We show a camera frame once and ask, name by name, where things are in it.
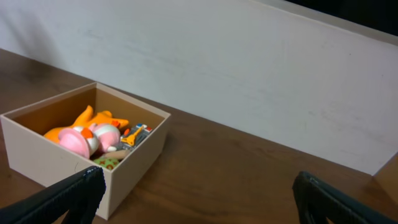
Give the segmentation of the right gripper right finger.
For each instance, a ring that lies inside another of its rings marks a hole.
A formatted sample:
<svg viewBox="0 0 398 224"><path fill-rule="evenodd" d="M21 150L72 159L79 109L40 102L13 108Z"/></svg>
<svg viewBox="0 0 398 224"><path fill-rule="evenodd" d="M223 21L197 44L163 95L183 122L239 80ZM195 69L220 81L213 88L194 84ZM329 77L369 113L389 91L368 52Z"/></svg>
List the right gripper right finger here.
<svg viewBox="0 0 398 224"><path fill-rule="evenodd" d="M292 190L300 224L397 224L305 171Z"/></svg>

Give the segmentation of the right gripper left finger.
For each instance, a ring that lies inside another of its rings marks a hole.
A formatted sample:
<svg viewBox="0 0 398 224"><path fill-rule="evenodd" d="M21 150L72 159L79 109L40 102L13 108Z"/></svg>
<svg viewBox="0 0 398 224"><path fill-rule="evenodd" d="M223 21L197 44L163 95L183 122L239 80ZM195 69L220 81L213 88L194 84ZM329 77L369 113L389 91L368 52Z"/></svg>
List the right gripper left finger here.
<svg viewBox="0 0 398 224"><path fill-rule="evenodd" d="M106 191L103 169L90 166L1 209L1 223L91 223Z"/></svg>

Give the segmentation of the green patterned ball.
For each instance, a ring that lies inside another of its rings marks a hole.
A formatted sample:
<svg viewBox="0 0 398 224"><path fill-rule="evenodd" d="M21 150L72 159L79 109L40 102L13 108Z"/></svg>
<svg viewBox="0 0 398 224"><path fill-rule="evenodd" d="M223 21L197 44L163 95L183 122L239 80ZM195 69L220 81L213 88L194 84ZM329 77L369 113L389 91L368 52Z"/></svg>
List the green patterned ball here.
<svg viewBox="0 0 398 224"><path fill-rule="evenodd" d="M107 170L115 169L120 163L120 161L118 159L115 159L112 157L110 157L110 158L100 157L98 159L95 159L93 162L101 167L106 168Z"/></svg>

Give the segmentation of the pink white bunny figure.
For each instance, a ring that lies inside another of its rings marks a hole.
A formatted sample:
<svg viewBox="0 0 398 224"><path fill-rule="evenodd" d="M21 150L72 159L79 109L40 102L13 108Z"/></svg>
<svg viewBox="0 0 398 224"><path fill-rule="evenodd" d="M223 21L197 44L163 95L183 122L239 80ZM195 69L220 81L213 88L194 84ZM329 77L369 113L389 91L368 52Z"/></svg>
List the pink white bunny figure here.
<svg viewBox="0 0 398 224"><path fill-rule="evenodd" d="M65 128L58 135L59 145L89 159L95 152L108 153L117 151L121 133L121 123L112 121L109 123L91 124L88 128L75 126Z"/></svg>

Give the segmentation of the orange rubber dog toy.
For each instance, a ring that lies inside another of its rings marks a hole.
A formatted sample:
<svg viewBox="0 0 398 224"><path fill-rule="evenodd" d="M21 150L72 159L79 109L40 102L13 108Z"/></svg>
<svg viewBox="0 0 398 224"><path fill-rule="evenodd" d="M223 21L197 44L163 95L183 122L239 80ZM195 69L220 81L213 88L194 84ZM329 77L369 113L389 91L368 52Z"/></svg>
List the orange rubber dog toy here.
<svg viewBox="0 0 398 224"><path fill-rule="evenodd" d="M114 118L113 114L110 111L101 111L98 112L96 115L94 115L94 109L92 106L88 105L84 112L82 112L77 119L74 121L74 123L69 126L69 128L74 128L75 126L83 126L85 128L88 128L91 124L115 124L118 129L125 128L128 124L129 121L126 119L119 119L119 118ZM53 141L55 143L59 143L58 135L61 130L67 128L65 127L59 127L59 128L53 128L50 131L46 132L44 134L44 137L47 138L50 141Z"/></svg>

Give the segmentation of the red grey toy truck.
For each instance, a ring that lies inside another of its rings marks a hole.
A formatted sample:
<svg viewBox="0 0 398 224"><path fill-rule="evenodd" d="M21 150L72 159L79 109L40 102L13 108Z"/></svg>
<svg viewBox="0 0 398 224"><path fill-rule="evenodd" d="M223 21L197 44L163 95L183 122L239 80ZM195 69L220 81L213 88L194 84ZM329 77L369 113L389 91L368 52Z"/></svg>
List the red grey toy truck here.
<svg viewBox="0 0 398 224"><path fill-rule="evenodd" d="M120 142L116 145L116 149L118 151L133 151L151 132L152 128L148 127L146 124L139 123L133 128L125 130L120 137Z"/></svg>

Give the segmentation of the wooden pellet drum toy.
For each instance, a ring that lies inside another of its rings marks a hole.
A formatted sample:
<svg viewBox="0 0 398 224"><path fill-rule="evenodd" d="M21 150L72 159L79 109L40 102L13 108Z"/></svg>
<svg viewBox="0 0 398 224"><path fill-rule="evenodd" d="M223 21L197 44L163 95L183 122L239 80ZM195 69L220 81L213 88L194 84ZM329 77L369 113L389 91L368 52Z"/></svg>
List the wooden pellet drum toy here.
<svg viewBox="0 0 398 224"><path fill-rule="evenodd" d="M102 156L100 156L100 158L113 158L121 161L125 159L128 155L130 155L130 153L130 150L113 151L103 154Z"/></svg>

